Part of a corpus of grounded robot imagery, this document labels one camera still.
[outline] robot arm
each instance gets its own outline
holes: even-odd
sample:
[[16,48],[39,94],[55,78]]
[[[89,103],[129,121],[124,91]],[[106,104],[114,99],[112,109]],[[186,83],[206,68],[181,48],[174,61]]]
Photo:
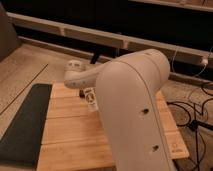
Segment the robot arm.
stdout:
[[[100,118],[118,171],[174,170],[155,99],[168,76],[166,57],[153,49],[79,73],[81,82],[95,86]],[[82,85],[75,79],[75,85]],[[74,85],[65,82],[68,87]]]

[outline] tiled floor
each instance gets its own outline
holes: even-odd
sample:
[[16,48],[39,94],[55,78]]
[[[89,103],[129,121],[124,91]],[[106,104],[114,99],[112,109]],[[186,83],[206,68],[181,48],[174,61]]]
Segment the tiled floor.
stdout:
[[[21,48],[7,57],[0,63],[0,138],[4,134],[16,111],[21,105],[23,99],[28,93],[31,86],[35,83],[54,83],[62,82],[64,75],[64,66],[70,59],[79,59],[75,56],[70,56],[55,51],[23,44]],[[89,61],[83,60],[88,67],[91,67]],[[162,88],[162,91],[168,101],[181,100],[187,101],[189,93],[196,87],[168,81]],[[209,98],[203,94],[200,89],[197,89],[192,94],[193,101],[200,102]],[[213,123],[213,102],[207,104],[209,110],[209,123]],[[174,117],[177,122],[184,121],[185,116],[183,111],[175,107],[171,107]],[[195,146],[193,133],[185,128],[181,128],[183,137],[192,154],[195,156]],[[213,133],[201,129],[206,144],[207,153],[201,163],[201,170],[207,171],[213,166]],[[192,162],[184,159],[179,162],[184,170],[190,170],[193,167]],[[0,171],[31,171],[33,168],[19,168],[13,166],[0,166]]]

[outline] wooden board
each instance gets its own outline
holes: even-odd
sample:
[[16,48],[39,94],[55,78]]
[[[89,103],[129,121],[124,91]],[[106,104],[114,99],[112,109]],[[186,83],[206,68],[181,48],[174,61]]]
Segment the wooden board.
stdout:
[[[52,94],[37,170],[101,171],[98,168],[113,168],[114,161],[98,112],[91,113],[84,99],[78,97],[78,91],[64,88],[63,84],[54,84]],[[161,92],[156,99],[171,157],[188,157],[188,150]]]

